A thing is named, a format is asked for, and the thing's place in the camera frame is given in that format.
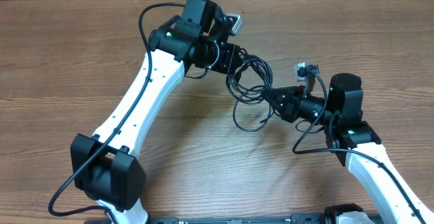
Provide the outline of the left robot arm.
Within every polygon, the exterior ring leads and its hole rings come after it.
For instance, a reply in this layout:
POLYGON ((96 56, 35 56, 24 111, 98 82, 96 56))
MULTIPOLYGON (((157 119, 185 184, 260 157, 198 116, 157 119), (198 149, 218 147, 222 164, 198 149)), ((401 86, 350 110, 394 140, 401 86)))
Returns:
POLYGON ((242 25, 210 0, 186 0, 182 13, 143 35, 139 73, 110 117, 91 136, 71 143, 75 187, 96 201, 107 223, 148 223, 140 197, 146 174, 138 158, 149 128, 191 66, 228 73, 241 65, 229 43, 242 25))

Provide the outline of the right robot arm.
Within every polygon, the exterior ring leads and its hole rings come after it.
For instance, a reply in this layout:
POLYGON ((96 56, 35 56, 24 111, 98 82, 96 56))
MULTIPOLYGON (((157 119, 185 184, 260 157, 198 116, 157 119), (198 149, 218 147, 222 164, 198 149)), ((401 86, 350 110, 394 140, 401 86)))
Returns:
POLYGON ((385 223, 432 223, 433 211, 410 189, 390 161, 380 137, 363 121, 361 78, 334 75, 325 98, 310 95, 310 85, 268 89, 262 97, 281 119, 299 118, 324 127, 327 146, 360 182, 385 223))

